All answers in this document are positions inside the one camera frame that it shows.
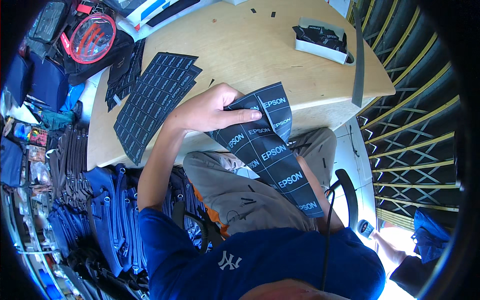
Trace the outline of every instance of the another person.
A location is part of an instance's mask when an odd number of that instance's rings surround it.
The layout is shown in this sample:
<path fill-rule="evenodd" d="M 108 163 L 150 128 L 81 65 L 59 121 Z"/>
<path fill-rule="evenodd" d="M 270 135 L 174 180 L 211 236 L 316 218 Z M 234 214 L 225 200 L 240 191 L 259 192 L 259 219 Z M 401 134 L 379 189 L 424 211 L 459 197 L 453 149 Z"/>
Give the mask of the another person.
<path fill-rule="evenodd" d="M 442 225 L 421 208 L 415 212 L 414 227 L 415 233 L 412 238 L 416 241 L 416 252 L 420 254 L 419 257 L 410 255 L 411 253 L 400 250 L 386 241 L 369 222 L 361 220 L 357 225 L 360 234 L 376 240 L 386 257 L 397 265 L 390 275 L 390 280 L 395 281 L 399 287 L 417 298 L 437 265 L 450 236 Z"/>
<path fill-rule="evenodd" d="M 208 132 L 258 120 L 252 109 L 223 111 L 243 94 L 216 85 L 168 116 L 138 184 L 139 223 L 150 277 L 151 299 L 377 299 L 385 271 L 335 212 L 330 224 L 328 269 L 322 277 L 336 137 L 329 129 L 297 140 L 297 160 L 325 216 L 307 218 L 275 189 L 229 170 L 243 163 L 231 154 L 190 153 L 187 176 L 218 212 L 230 235 L 199 254 L 188 235 L 161 212 L 168 179 L 188 132 Z"/>

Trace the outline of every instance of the fingernail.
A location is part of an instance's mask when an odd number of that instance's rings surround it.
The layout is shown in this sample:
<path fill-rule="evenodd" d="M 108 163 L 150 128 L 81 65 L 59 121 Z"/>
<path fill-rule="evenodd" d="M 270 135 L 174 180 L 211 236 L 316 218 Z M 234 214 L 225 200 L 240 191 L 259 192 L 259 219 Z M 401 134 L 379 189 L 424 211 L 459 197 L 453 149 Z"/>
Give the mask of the fingernail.
<path fill-rule="evenodd" d="M 260 119 L 261 117 L 262 117 L 262 113 L 261 113 L 261 112 L 259 112 L 258 110 L 255 110 L 255 109 L 252 111 L 252 119 L 253 119 L 253 120 L 258 120 L 258 119 Z"/>

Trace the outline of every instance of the wooden table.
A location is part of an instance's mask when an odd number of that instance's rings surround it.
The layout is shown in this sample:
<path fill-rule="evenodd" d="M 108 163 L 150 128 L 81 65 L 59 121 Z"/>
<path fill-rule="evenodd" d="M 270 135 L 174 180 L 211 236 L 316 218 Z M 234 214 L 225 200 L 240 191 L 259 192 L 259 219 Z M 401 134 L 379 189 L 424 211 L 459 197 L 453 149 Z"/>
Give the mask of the wooden table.
<path fill-rule="evenodd" d="M 295 50 L 292 27 L 301 16 L 343 27 L 348 49 L 356 56 L 355 29 L 325 1 L 249 0 L 237 6 L 226 2 L 213 4 L 151 34 L 146 40 L 142 70 L 158 52 L 198 56 L 195 65 L 203 72 L 182 101 L 206 90 L 212 79 L 214 84 L 226 82 L 245 94 L 281 81 L 293 113 L 292 136 L 319 127 L 334 130 L 360 110 L 351 103 L 355 67 Z M 373 97 L 395 93 L 382 64 L 366 42 L 364 45 L 362 106 Z M 117 163 L 134 167 L 113 130 L 125 100 L 107 113 L 107 80 L 108 72 L 104 72 L 90 121 L 88 169 Z M 157 134 L 148 144 L 140 167 L 148 159 Z M 204 133 L 191 132 L 183 142 L 176 164 L 188 152 L 218 150 L 224 148 Z"/>

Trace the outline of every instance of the orange fabric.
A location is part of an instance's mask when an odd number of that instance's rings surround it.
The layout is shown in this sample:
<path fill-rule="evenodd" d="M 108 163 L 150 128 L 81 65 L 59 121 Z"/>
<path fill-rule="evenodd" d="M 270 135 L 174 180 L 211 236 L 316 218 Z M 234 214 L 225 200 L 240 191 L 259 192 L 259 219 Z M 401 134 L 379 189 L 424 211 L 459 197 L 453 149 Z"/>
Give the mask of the orange fabric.
<path fill-rule="evenodd" d="M 203 202 L 204 198 L 202 197 L 202 195 L 200 195 L 200 192 L 197 190 L 197 188 L 195 188 L 193 183 L 192 183 L 192 187 L 193 187 L 193 193 L 195 194 L 195 196 L 198 198 L 198 200 Z M 205 203 L 204 203 L 204 206 L 207 210 L 207 214 L 210 217 L 210 220 L 212 220 L 212 222 L 219 223 L 221 225 L 220 234 L 222 236 L 229 237 L 230 235 L 227 233 L 228 225 L 225 225 L 222 222 L 220 222 L 220 216 L 218 215 L 218 211 L 213 210 L 212 208 L 208 207 Z"/>

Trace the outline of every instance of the red strap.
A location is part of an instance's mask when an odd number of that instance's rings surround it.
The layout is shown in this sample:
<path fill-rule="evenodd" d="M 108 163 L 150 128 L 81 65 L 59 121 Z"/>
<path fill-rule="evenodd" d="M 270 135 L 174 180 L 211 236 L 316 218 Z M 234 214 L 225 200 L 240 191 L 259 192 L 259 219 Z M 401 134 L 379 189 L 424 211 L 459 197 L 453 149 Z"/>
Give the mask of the red strap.
<path fill-rule="evenodd" d="M 67 35 L 64 32 L 62 32 L 60 36 L 60 40 L 61 40 L 61 43 L 63 44 L 63 47 L 65 48 L 65 51 L 67 52 L 68 55 L 70 55 L 71 53 L 70 41 L 68 40 Z"/>
<path fill-rule="evenodd" d="M 88 6 L 88 5 L 85 5 L 85 4 L 78 4 L 78 7 L 77 7 L 78 12 L 84 12 L 84 13 L 87 13 L 87 14 L 90 14 L 92 9 L 93 9 L 92 6 Z"/>

